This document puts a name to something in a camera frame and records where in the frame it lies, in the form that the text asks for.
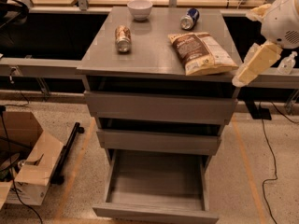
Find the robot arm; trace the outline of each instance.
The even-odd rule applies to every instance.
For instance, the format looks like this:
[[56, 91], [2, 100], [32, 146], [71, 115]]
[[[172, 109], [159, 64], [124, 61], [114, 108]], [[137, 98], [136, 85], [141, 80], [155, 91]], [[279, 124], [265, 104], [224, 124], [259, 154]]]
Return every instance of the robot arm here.
[[262, 23], [261, 34], [266, 42], [261, 46], [254, 44], [249, 50], [233, 79], [237, 87], [250, 84], [271, 67], [283, 49], [299, 47], [299, 0], [276, 0], [271, 6], [263, 5], [251, 12]]

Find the speckled floor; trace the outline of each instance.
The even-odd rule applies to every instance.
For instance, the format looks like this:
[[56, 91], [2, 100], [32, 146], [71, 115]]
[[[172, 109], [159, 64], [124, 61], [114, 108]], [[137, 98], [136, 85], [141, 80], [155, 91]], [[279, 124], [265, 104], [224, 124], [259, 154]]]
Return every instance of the speckled floor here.
[[[64, 167], [65, 182], [50, 186], [41, 206], [34, 209], [43, 223], [136, 223], [97, 217], [93, 205], [102, 201], [109, 164], [96, 137], [96, 126], [84, 97], [54, 93], [44, 102], [40, 93], [24, 92], [30, 104], [8, 106], [7, 111], [31, 111], [44, 130], [66, 143], [75, 122], [85, 133], [77, 135]], [[0, 91], [0, 105], [23, 105], [19, 91]], [[298, 124], [282, 117], [270, 103], [273, 120], [265, 120], [268, 140], [276, 155], [278, 180], [266, 184], [266, 196], [279, 224], [299, 223], [299, 135]], [[277, 104], [284, 112], [283, 104]], [[291, 119], [299, 121], [299, 106]], [[239, 103], [231, 123], [225, 128], [217, 155], [206, 172], [210, 211], [220, 217], [218, 224], [256, 224], [274, 221], [263, 198], [262, 183], [274, 177], [274, 164], [265, 141], [263, 125], [253, 120]], [[1, 224], [39, 223], [26, 207], [5, 204], [0, 211]]]

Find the drawer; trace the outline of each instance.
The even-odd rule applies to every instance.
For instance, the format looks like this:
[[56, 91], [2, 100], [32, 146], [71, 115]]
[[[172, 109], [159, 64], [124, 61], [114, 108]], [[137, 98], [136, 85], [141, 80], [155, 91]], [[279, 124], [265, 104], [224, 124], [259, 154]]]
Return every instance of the drawer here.
[[102, 148], [215, 155], [219, 125], [104, 119], [97, 132]]
[[231, 98], [235, 86], [231, 82], [173, 80], [137, 77], [87, 77], [91, 91], [151, 93], [194, 97]]
[[208, 212], [201, 156], [116, 150], [99, 217], [163, 223], [216, 223]]
[[228, 124], [236, 99], [85, 91], [91, 113], [101, 118]]

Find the white bowl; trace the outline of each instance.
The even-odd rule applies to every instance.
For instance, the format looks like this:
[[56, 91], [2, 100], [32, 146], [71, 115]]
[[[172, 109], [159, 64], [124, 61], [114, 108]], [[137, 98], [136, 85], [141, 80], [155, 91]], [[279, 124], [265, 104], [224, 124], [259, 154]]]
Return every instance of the white bowl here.
[[149, 0], [133, 0], [127, 6], [132, 16], [138, 21], [145, 20], [152, 9], [152, 3]]

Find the can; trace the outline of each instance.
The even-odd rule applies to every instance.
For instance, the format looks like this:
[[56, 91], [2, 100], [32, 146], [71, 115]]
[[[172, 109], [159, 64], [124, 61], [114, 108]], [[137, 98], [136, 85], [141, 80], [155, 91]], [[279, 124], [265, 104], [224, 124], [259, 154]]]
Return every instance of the can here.
[[119, 52], [128, 52], [131, 48], [131, 32], [124, 25], [120, 25], [115, 29], [115, 43]]
[[190, 8], [187, 13], [181, 17], [180, 26], [184, 30], [191, 30], [199, 19], [199, 11], [195, 8]]

